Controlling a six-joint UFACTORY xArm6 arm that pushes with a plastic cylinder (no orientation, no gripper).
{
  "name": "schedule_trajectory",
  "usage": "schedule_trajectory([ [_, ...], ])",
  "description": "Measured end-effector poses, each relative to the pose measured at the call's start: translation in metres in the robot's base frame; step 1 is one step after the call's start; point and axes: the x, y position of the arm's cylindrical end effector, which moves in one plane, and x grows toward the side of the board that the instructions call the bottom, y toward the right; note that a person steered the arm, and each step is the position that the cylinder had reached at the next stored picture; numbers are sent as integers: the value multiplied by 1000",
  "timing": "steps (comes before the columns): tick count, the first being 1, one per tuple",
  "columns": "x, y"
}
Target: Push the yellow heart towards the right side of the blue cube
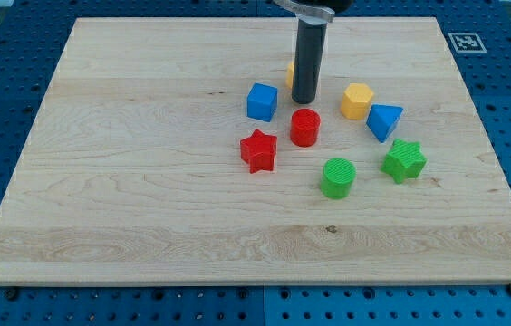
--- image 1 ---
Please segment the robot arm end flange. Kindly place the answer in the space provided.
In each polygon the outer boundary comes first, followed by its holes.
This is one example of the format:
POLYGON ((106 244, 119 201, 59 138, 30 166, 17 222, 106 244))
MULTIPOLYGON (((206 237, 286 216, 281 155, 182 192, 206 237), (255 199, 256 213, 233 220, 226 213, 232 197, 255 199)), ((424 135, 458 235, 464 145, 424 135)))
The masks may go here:
POLYGON ((310 23, 327 24, 351 7, 353 0, 273 0, 273 3, 310 23))

